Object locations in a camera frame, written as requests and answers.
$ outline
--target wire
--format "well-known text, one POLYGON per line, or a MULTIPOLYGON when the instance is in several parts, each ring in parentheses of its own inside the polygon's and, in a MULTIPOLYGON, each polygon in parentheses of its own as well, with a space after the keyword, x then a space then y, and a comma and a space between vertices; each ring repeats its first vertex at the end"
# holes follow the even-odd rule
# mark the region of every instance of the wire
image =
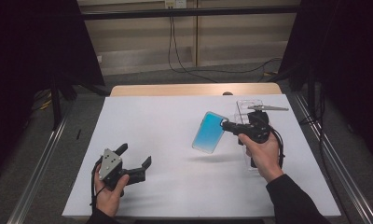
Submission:
POLYGON ((260 82, 263 79, 263 76, 264 76, 264 73, 265 73, 265 65, 267 65, 268 63, 271 63, 271 62, 276 62, 276 61, 281 61, 282 60, 282 58, 272 58, 272 59, 264 62, 263 64, 259 65, 256 68, 245 70, 245 71, 227 71, 227 70, 216 70, 216 69, 189 69, 189 70, 186 70, 185 67, 181 63, 180 56, 178 54, 178 47, 177 47, 177 41, 176 41, 176 38, 175 38, 175 25, 174 25, 174 18, 173 17, 170 17, 170 30, 171 31, 170 31, 170 44, 169 44, 169 50, 168 50, 168 63, 169 63, 170 68, 176 73, 188 73, 191 76, 201 77, 201 78, 204 78, 204 79, 207 79, 207 80, 210 80, 212 82, 217 83, 217 81, 215 81, 213 79, 210 79, 208 77, 203 77, 203 76, 200 76, 200 75, 197 75, 197 74, 191 74, 190 72, 217 72, 217 73, 244 74, 244 73, 254 72, 254 71, 256 71, 260 68, 263 68, 262 77, 261 77, 261 79, 259 79, 257 81, 257 82, 260 82), (183 68, 183 71, 175 70, 170 63, 170 52, 171 52, 171 48, 172 48, 172 42, 174 42, 174 48, 175 48, 175 53, 176 53, 176 56, 177 56, 177 60, 178 60, 178 63, 180 64, 180 66, 183 68))
POLYGON ((274 137, 277 140, 277 143, 279 144, 279 165, 280 165, 280 168, 283 168, 283 158, 285 157, 285 155, 284 155, 284 143, 283 143, 282 136, 280 135, 279 132, 277 132, 277 130, 273 129, 272 127, 270 127, 270 131, 273 133, 274 137))
POLYGON ((94 163, 94 166, 93 166, 93 170, 91 171, 91 181, 90 181, 90 194, 91 194, 91 210, 92 212, 94 211, 94 209, 96 208, 96 202, 97 202, 97 195, 105 188, 102 188, 100 189, 96 195, 94 195, 94 176, 96 174, 96 169, 97 167, 99 166, 99 164, 101 164, 103 161, 103 156, 100 157, 99 160, 96 161, 96 163, 94 163))
POLYGON ((99 195, 99 194, 100 194, 104 189, 105 189, 105 186, 102 187, 99 191, 97 191, 97 193, 96 193, 96 198, 97 198, 97 195, 99 195))
POLYGON ((323 162, 323 166, 324 166, 325 173, 326 173, 326 176, 328 178, 328 181, 331 184, 331 186, 333 187, 332 189, 334 190, 336 196, 338 197, 338 201, 339 201, 340 206, 341 206, 341 208, 342 208, 342 210, 343 210, 343 212, 344 212, 344 214, 347 218, 347 221, 348 221, 348 223, 351 223, 349 214, 347 213, 347 211, 345 209, 344 203, 340 199, 340 196, 338 194, 338 190, 335 188, 335 184, 334 184, 332 175, 329 173, 328 165, 326 164, 325 156, 324 156, 324 149, 323 149, 323 144, 324 144, 324 113, 325 113, 325 88, 324 88, 324 85, 321 85, 321 87, 320 87, 320 98, 319 98, 318 105, 319 106, 316 109, 316 111, 319 110, 320 116, 316 117, 316 118, 314 118, 313 116, 307 116, 306 118, 303 119, 303 120, 306 120, 306 121, 302 122, 303 121, 302 120, 302 121, 299 122, 299 124, 308 124, 308 123, 316 123, 316 122, 318 122, 320 124, 321 129, 319 130, 318 150, 320 152, 321 161, 323 162))
POLYGON ((283 59, 282 58, 272 58, 272 59, 270 59, 270 60, 268 60, 267 62, 265 62, 265 63, 263 63, 262 65, 261 65, 261 67, 263 68, 262 70, 262 76, 261 76, 261 78, 257 81, 257 82, 260 82, 260 81, 262 81, 262 79, 264 78, 264 76, 265 76, 265 65, 266 64, 268 64, 268 63, 271 63, 271 62, 276 62, 276 61, 282 61, 283 59))
POLYGON ((206 80, 209 80, 211 82, 214 82, 214 83, 218 83, 217 81, 213 80, 213 79, 210 79, 208 77, 203 77, 203 76, 200 76, 200 75, 197 75, 197 74, 192 74, 190 73, 189 71, 187 71, 185 69, 185 67, 181 64, 181 60, 180 60, 180 56, 178 55, 178 49, 177 49, 177 42, 175 41, 175 28, 174 28, 174 18, 173 17, 170 17, 170 44, 169 44, 169 51, 168 51, 168 54, 167 54, 167 59, 168 59, 168 63, 169 63, 169 66, 170 68, 176 72, 176 73, 188 73, 190 74, 191 76, 193 77, 201 77, 201 78, 204 78, 206 80), (175 70, 173 67, 172 67, 172 64, 170 63, 170 50, 172 48, 172 42, 173 42, 173 39, 174 39, 174 48, 175 48, 175 53, 177 55, 177 59, 178 59, 178 63, 181 65, 181 67, 183 68, 184 72, 183 71, 177 71, 175 70))

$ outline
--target floor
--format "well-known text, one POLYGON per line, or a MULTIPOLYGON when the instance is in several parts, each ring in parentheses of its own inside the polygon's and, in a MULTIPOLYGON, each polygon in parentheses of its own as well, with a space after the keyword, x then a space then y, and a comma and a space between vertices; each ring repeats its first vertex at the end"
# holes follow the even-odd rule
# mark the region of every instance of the floor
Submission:
MULTIPOLYGON (((215 70, 239 72, 251 70, 246 74, 213 71, 190 73, 209 77, 218 82, 257 82, 267 80, 269 77, 264 77, 263 72, 275 71, 279 63, 267 64, 265 71, 262 67, 254 70, 257 66, 259 64, 208 67, 215 70)), ((108 76, 105 77, 105 83, 110 90, 118 84, 208 82, 206 79, 191 74, 176 73, 172 70, 141 72, 108 76)), ((306 88, 299 92, 291 92, 287 80, 279 82, 279 85, 288 97, 297 119, 304 119, 306 115, 300 107, 303 100, 300 101, 298 96, 306 96, 306 88)), ((62 217, 62 210, 89 145, 104 98, 80 87, 76 87, 76 91, 78 97, 74 102, 62 100, 62 112, 67 115, 67 120, 62 124, 61 136, 53 136, 56 133, 52 131, 51 106, 32 113, 15 150, 1 167, 0 223, 81 223, 81 221, 62 217)), ((45 98, 36 101, 33 108, 41 106, 44 100, 45 98)), ((327 151, 330 150, 325 150, 325 147, 319 148, 319 141, 313 127, 306 124, 301 125, 301 129, 311 145, 312 153, 322 168, 342 212, 341 217, 331 217, 330 221, 331 223, 373 223, 373 216, 361 216, 362 211, 358 210, 368 208, 373 211, 373 156, 366 148, 364 140, 359 135, 350 132, 347 120, 342 117, 336 106, 331 104, 330 99, 326 99, 325 102, 324 130, 329 139, 325 143, 326 146, 335 149, 342 165, 346 168, 346 175, 350 178, 341 177, 338 173, 337 165, 331 163, 333 159, 326 156, 329 155, 327 151), (354 184, 357 189, 350 188, 348 186, 350 183, 354 184), (367 207, 361 206, 360 202, 367 204, 367 207)), ((266 218, 264 221, 274 223, 271 218, 266 218)))

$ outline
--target white tabletop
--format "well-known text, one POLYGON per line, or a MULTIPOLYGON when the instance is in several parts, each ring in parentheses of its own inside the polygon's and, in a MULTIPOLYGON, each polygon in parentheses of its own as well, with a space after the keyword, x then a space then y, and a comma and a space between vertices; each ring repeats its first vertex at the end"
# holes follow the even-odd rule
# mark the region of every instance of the white tabletop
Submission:
POLYGON ((128 143, 123 167, 141 167, 152 156, 146 181, 125 188, 118 217, 242 218, 273 217, 266 182, 248 171, 237 136, 224 133, 213 154, 192 148, 207 111, 234 120, 236 101, 259 99, 264 105, 289 107, 268 111, 284 141, 283 170, 328 217, 340 216, 285 95, 122 96, 108 97, 82 162, 63 216, 91 214, 90 172, 105 148, 128 143))

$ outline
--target black backdrop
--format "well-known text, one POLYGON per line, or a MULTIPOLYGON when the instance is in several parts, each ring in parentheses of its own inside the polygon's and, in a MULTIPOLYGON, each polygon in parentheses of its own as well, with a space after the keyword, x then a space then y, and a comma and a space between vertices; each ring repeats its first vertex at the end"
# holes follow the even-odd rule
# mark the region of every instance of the black backdrop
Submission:
POLYGON ((302 0, 280 72, 300 89, 309 73, 373 154, 373 1, 302 0))
POLYGON ((76 0, 0 0, 0 165, 28 119, 34 94, 56 77, 104 80, 76 0))

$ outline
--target aluminum rail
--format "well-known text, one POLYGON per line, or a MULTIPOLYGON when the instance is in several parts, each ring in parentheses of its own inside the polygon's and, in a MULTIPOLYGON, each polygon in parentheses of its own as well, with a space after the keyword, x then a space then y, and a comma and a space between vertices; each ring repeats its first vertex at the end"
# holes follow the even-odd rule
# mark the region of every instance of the aluminum rail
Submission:
MULTIPOLYGON (((299 104, 304 116, 309 118, 309 109, 307 108, 307 102, 300 94, 296 94, 297 103, 299 104)), ((315 133, 317 139, 320 139, 320 131, 321 126, 318 122, 311 123, 311 129, 315 133)), ((362 220, 366 224, 373 224, 373 210, 370 207, 366 197, 361 192, 361 190, 356 185, 355 181, 352 179, 352 176, 347 171, 346 167, 344 166, 343 162, 341 161, 338 153, 332 146, 331 142, 329 141, 326 134, 323 132, 323 151, 328 158, 329 162, 331 163, 332 167, 334 168, 335 172, 338 175, 340 182, 342 183, 343 187, 349 194, 352 203, 354 204, 355 208, 357 209, 359 215, 361 216, 362 220)))
POLYGON ((134 11, 96 11, 85 12, 78 17, 85 21, 113 20, 113 19, 136 19, 136 18, 159 18, 159 17, 188 17, 188 16, 223 16, 223 15, 246 15, 246 14, 280 14, 296 13, 299 6, 283 7, 212 7, 212 8, 173 8, 134 11))
POLYGON ((52 154, 55 151, 56 146, 58 145, 59 139, 62 136, 62 131, 70 115, 73 104, 74 102, 65 106, 65 115, 62 118, 58 128, 52 131, 47 145, 45 146, 45 149, 41 155, 41 158, 35 167, 32 177, 30 178, 23 194, 21 195, 18 203, 12 211, 7 224, 21 224, 26 218, 27 212, 29 211, 30 205, 32 204, 35 194, 38 190, 39 183, 41 182, 41 179, 44 176, 45 171, 47 170, 50 158, 52 157, 52 154))

